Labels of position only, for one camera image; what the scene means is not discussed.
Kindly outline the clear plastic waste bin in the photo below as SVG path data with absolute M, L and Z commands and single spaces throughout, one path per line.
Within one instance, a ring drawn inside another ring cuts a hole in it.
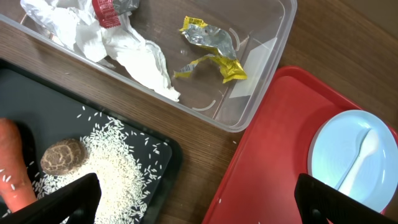
M 141 0 L 129 16 L 130 23 L 143 38 L 161 48 L 172 86 L 180 93 L 178 101 L 141 85 L 110 57 L 93 62 L 66 48 L 27 15 L 20 1 L 2 1 L 1 20 L 135 89 L 221 129 L 238 132 L 247 128 L 268 89 L 296 10 L 296 0 Z M 188 78 L 174 77 L 175 71 L 210 53 L 181 34 L 186 16 L 229 33 L 247 79 L 223 83 L 219 66 L 209 59 L 200 62 Z

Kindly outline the large light blue plate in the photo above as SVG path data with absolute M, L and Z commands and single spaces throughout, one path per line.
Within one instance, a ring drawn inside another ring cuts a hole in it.
M 307 167 L 312 177 L 338 190 L 370 130 L 377 132 L 378 149 L 365 158 L 349 196 L 381 212 L 397 188 L 397 142 L 377 116 L 363 110 L 348 110 L 329 119 L 312 139 Z

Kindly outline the white rice pile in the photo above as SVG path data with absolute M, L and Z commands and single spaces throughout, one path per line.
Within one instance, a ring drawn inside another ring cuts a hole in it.
M 168 144 L 89 106 L 2 106 L 1 116 L 27 126 L 35 154 L 25 163 L 35 196 L 42 199 L 89 173 L 102 195 L 96 223 L 142 223 L 172 155 Z M 66 175 L 46 174 L 40 160 L 62 139 L 77 139 L 87 160 Z

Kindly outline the red plastic tray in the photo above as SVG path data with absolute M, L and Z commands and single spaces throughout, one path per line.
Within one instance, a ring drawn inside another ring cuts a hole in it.
M 294 190 L 315 133 L 358 105 L 300 67 L 276 71 L 204 217 L 205 223 L 300 223 Z

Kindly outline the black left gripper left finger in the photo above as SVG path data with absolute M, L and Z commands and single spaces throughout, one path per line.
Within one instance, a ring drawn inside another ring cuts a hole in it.
M 101 198 L 100 182 L 89 173 L 1 219 L 1 224 L 93 224 Z

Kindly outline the red foil wrapper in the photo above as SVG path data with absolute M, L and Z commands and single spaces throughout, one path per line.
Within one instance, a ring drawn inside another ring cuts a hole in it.
M 92 0 L 91 3 L 100 26 L 109 29 L 120 26 L 119 16 L 136 10 L 140 0 Z

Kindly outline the black rectangular tray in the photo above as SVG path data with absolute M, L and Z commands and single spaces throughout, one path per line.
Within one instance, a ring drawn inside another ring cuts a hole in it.
M 84 144 L 115 143 L 134 164 L 123 171 L 134 182 L 134 195 L 119 200 L 132 205 L 122 222 L 157 221 L 183 162 L 176 141 L 7 61 L 1 62 L 1 116 L 14 120 L 21 130 L 28 175 L 39 197 L 63 185 L 61 178 L 50 177 L 40 168 L 49 146 L 69 138 Z

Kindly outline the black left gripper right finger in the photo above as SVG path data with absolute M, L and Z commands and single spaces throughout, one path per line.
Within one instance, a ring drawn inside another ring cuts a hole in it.
M 302 223 L 397 224 L 308 174 L 298 176 L 294 197 Z

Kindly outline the yellow foil wrapper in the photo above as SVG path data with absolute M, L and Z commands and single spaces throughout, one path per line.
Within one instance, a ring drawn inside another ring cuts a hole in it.
M 232 38 L 225 30 L 209 25 L 202 19 L 186 16 L 180 32 L 190 44 L 210 53 L 175 71 L 174 77 L 188 78 L 200 62 L 209 59 L 219 66 L 223 83 L 248 78 L 236 56 Z

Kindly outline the white plastic spoon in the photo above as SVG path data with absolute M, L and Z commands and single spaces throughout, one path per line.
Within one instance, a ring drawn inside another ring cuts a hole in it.
M 349 195 L 351 192 L 351 189 L 353 188 L 353 184 L 355 182 L 356 176 L 358 175 L 358 172 L 366 158 L 369 156 L 373 155 L 374 153 L 377 152 L 379 148 L 379 136 L 377 131 L 374 129 L 370 129 L 367 133 L 367 135 L 364 137 L 361 147 L 359 149 L 359 154 L 354 161 L 351 169 L 347 173 L 345 179 L 341 183 L 338 191 L 345 194 Z

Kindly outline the brown walnut shell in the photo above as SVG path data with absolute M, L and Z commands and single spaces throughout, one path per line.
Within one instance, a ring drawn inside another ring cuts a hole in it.
M 63 139 L 46 149 L 40 166 L 48 175 L 66 175 L 78 169 L 88 158 L 88 151 L 81 141 Z

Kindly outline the crumpled white tissue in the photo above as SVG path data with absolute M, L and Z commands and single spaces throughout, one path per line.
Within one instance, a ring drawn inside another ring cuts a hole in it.
M 172 86 L 161 48 L 132 28 L 132 11 L 119 16 L 120 26 L 106 29 L 100 26 L 91 1 L 21 0 L 20 4 L 32 20 L 66 48 L 93 62 L 110 57 L 141 85 L 178 101 L 180 93 Z

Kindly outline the orange carrot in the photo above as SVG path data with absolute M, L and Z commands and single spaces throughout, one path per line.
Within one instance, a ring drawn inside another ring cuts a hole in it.
M 1 197 L 14 213 L 37 201 L 22 153 L 16 124 L 1 119 Z

